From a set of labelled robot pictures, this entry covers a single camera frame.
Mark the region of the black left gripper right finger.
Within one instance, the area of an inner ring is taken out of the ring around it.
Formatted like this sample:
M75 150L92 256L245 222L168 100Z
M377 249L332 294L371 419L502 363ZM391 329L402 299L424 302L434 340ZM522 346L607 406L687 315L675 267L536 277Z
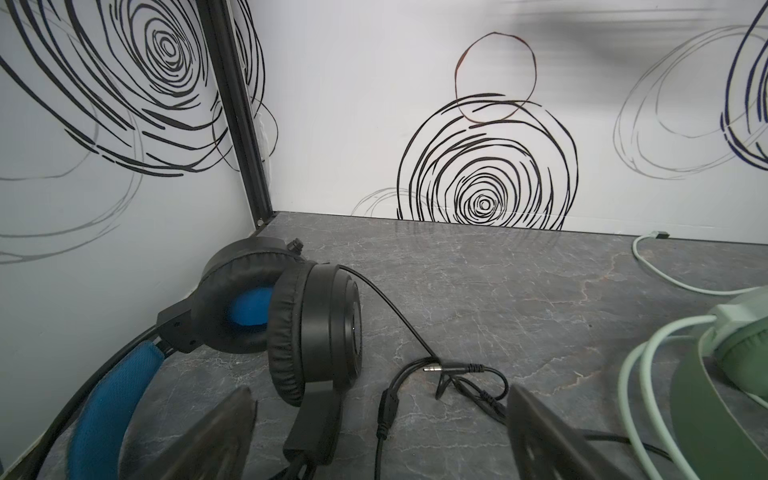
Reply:
M522 479L625 479L627 475L588 444L525 388L513 384L506 425Z

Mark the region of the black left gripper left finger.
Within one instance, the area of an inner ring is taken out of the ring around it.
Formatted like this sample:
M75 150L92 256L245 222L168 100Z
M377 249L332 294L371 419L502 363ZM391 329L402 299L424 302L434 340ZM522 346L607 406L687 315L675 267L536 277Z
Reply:
M238 387L133 477L240 479L254 433L257 401Z

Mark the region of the black and blue headphones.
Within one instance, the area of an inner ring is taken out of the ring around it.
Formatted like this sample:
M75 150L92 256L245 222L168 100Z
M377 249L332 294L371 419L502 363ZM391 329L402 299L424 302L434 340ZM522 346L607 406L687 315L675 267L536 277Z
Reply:
M123 440L163 362L206 346L265 353L278 395L298 414L284 442L282 479L309 479L332 461L342 402L361 369L359 292L339 266L302 255L299 240L251 236L212 256L185 299L158 314L73 395L29 453L36 478L63 433L70 479L115 479Z

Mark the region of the black corner frame post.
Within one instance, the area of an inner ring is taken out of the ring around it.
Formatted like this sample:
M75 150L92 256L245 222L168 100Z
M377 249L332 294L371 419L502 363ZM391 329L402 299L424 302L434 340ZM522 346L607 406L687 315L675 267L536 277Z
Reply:
M196 5L252 220L255 228L261 229L274 217L274 210L236 51L229 6L223 0L197 0Z

